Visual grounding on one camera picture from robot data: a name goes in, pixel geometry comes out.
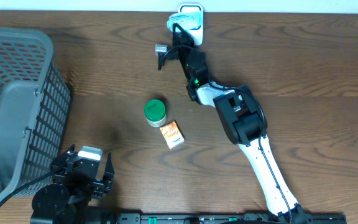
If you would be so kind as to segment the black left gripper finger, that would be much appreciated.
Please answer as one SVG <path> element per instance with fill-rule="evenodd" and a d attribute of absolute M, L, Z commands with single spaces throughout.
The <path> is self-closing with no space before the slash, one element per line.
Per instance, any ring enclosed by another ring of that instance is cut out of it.
<path fill-rule="evenodd" d="M 104 175 L 103 175 L 103 182 L 105 184 L 111 184 L 114 179 L 114 167 L 111 158 L 112 158 L 111 153 L 109 153 L 106 161 Z"/>
<path fill-rule="evenodd" d="M 59 154 L 51 163 L 51 170 L 56 169 L 56 168 L 62 168 L 67 161 L 69 160 L 69 158 L 73 155 L 75 150 L 75 145 L 72 144 L 68 150 L 66 150 L 64 153 Z"/>

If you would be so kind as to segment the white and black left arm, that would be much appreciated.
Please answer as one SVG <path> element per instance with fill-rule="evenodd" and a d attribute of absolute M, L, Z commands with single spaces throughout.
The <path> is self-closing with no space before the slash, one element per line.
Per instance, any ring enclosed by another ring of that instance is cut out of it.
<path fill-rule="evenodd" d="M 97 173 L 103 151 L 74 146 L 51 163 L 52 183 L 41 188 L 32 199 L 31 223 L 116 223 L 116 217 L 102 208 L 90 207 L 92 199 L 110 193 L 114 180 L 111 154 L 102 179 Z"/>

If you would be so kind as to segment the green lid jar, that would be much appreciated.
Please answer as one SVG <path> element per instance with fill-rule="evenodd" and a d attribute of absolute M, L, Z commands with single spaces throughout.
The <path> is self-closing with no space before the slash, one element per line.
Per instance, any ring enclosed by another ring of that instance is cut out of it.
<path fill-rule="evenodd" d="M 167 109 L 162 101 L 153 99 L 145 104 L 144 115 L 152 127 L 159 128 L 167 120 Z"/>

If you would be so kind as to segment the white tissue pack orange print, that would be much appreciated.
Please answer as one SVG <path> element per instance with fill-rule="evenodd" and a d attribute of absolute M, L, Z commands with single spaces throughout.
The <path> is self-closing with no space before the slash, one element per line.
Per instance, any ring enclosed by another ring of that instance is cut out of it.
<path fill-rule="evenodd" d="M 177 147 L 185 142 L 185 138 L 182 135 L 176 121 L 172 121 L 171 123 L 160 127 L 160 131 L 169 149 L 173 149 L 174 147 Z"/>

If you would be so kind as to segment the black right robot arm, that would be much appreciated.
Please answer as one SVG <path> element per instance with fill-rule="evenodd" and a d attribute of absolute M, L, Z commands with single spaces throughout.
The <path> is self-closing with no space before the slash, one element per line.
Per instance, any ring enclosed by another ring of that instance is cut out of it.
<path fill-rule="evenodd" d="M 158 67 L 179 60 L 191 101 L 216 109 L 227 138 L 244 153 L 259 181 L 268 211 L 280 223 L 310 223 L 288 188 L 272 154 L 264 111 L 247 85 L 225 87 L 212 81 L 206 54 L 178 23 L 172 25 L 172 46 L 158 55 Z"/>

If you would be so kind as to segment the mint green wipes packet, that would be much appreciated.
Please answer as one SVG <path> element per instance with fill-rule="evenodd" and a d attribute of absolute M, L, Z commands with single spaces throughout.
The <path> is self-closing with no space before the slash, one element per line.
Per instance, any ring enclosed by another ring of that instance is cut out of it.
<path fill-rule="evenodd" d="M 167 21 L 167 28 L 173 30 L 173 24 L 178 23 L 185 30 L 196 30 L 201 27 L 202 13 L 200 12 L 180 12 L 172 14 Z"/>

